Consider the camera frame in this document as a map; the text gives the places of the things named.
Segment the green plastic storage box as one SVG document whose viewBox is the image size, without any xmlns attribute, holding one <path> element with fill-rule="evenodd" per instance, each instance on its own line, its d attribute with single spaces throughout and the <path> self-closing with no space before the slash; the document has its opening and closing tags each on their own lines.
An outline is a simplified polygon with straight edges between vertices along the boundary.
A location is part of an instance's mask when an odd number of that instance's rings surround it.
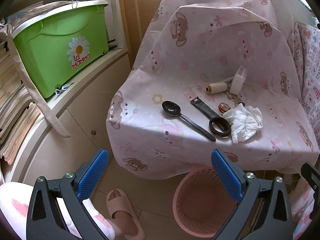
<svg viewBox="0 0 320 240">
<path fill-rule="evenodd" d="M 106 6 L 105 0 L 63 5 L 14 28 L 13 42 L 44 98 L 108 52 Z"/>
</svg>

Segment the white tissue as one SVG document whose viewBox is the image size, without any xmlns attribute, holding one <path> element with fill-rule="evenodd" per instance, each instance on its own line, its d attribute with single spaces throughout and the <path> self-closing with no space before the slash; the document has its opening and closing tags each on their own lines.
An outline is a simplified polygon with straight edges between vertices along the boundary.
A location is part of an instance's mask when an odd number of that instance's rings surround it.
<svg viewBox="0 0 320 240">
<path fill-rule="evenodd" d="M 222 115 L 231 126 L 234 144 L 245 142 L 263 129 L 263 115 L 258 107 L 238 104 Z"/>
</svg>

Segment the black plastic spoon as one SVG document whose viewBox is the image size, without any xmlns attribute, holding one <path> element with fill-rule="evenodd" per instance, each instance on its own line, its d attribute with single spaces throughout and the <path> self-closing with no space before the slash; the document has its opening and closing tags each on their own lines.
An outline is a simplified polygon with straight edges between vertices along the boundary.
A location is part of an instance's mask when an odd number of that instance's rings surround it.
<svg viewBox="0 0 320 240">
<path fill-rule="evenodd" d="M 198 132 L 200 132 L 203 136 L 205 136 L 207 139 L 209 139 L 212 142 L 216 142 L 216 137 L 213 136 L 211 133 L 209 133 L 207 130 L 205 130 L 203 127 L 199 126 L 192 120 L 190 120 L 187 116 L 181 113 L 181 108 L 178 104 L 172 102 L 172 101 L 163 101 L 162 102 L 162 108 L 167 113 L 167 115 L 172 117 L 178 117 L 183 119 L 186 123 L 188 123 L 190 126 L 195 128 Z"/>
</svg>

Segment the pink plastic waste basket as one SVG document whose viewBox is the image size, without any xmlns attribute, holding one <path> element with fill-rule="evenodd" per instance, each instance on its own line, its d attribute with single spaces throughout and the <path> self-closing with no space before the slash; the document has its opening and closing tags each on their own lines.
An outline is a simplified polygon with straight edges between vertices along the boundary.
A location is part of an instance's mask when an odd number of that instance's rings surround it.
<svg viewBox="0 0 320 240">
<path fill-rule="evenodd" d="M 232 200 L 211 166 L 188 173 L 172 202 L 174 219 L 182 230 L 199 238 L 212 238 L 232 214 Z"/>
</svg>

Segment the pink checkered tissue pack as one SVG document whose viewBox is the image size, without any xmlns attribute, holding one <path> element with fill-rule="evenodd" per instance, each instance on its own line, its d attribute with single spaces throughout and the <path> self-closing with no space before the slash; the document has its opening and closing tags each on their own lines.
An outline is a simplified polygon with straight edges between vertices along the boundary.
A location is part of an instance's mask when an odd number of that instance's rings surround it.
<svg viewBox="0 0 320 240">
<path fill-rule="evenodd" d="M 248 70 L 240 66 L 233 77 L 229 92 L 233 95 L 239 95 L 246 81 Z"/>
</svg>

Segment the white cabinet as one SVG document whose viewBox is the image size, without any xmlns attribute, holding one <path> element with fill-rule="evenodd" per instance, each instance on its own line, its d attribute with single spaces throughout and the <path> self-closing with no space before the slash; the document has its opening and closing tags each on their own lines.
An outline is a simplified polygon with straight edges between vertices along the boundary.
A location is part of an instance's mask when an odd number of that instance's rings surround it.
<svg viewBox="0 0 320 240">
<path fill-rule="evenodd" d="M 107 110 L 130 71 L 127 49 L 114 49 L 76 74 L 65 92 L 48 100 L 71 136 L 61 137 L 39 115 L 13 164 L 2 163 L 4 180 L 33 185 L 39 176 L 61 178 L 75 172 L 98 148 L 110 150 Z"/>
</svg>

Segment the cream thread spool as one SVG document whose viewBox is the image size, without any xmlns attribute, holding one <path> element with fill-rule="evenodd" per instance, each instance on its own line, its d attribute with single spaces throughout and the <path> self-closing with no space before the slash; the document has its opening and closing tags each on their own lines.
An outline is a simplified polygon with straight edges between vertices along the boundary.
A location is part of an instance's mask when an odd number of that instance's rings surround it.
<svg viewBox="0 0 320 240">
<path fill-rule="evenodd" d="M 216 82 L 216 83 L 210 83 L 206 87 L 206 92 L 208 94 L 217 94 L 217 93 L 222 93 L 227 90 L 228 86 L 227 83 L 225 82 Z"/>
</svg>

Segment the patterned print bedsheet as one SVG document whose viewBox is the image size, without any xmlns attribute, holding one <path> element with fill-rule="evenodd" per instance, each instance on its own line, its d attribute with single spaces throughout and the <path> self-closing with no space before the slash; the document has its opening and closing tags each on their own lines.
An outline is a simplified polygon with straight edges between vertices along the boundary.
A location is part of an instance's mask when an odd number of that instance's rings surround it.
<svg viewBox="0 0 320 240">
<path fill-rule="evenodd" d="M 315 134 L 319 133 L 319 29 L 297 22 L 287 39 L 293 54 L 301 104 Z"/>
</svg>

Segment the small red round candy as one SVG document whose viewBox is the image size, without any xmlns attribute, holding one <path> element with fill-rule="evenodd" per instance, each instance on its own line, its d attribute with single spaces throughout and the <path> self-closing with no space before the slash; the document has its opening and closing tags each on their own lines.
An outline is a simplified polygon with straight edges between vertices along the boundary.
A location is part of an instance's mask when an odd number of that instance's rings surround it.
<svg viewBox="0 0 320 240">
<path fill-rule="evenodd" d="M 220 103 L 218 105 L 218 110 L 220 111 L 221 114 L 226 113 L 227 111 L 229 111 L 231 109 L 230 105 L 228 105 L 227 103 Z"/>
</svg>

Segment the pink pajama leg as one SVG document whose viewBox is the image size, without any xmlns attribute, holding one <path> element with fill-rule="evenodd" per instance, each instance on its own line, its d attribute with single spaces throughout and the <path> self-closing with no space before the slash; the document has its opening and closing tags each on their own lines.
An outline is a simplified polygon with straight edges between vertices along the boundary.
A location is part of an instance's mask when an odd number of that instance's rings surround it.
<svg viewBox="0 0 320 240">
<path fill-rule="evenodd" d="M 1 211 L 13 230 L 21 239 L 26 239 L 27 214 L 33 187 L 27 184 L 9 182 L 1 185 Z M 90 199 L 82 201 L 84 207 L 108 239 L 116 234 L 111 224 L 93 206 Z"/>
</svg>

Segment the pink bear-print chair cover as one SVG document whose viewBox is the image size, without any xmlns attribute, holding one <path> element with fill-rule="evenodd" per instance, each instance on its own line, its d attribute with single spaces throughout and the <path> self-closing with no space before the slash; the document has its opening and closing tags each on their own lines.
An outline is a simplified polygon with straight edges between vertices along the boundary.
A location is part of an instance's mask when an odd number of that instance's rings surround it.
<svg viewBox="0 0 320 240">
<path fill-rule="evenodd" d="M 233 95 L 240 66 L 247 77 Z M 216 82 L 227 83 L 227 90 L 208 94 L 206 87 Z M 190 103 L 196 97 L 212 109 L 222 102 L 258 107 L 263 129 L 245 142 L 212 142 L 163 111 L 163 101 L 175 102 L 208 129 L 208 118 Z M 133 71 L 111 101 L 106 126 L 118 165 L 145 179 L 209 165 L 216 148 L 244 170 L 297 173 L 319 155 L 300 101 L 296 67 L 271 0 L 162 0 Z"/>
</svg>

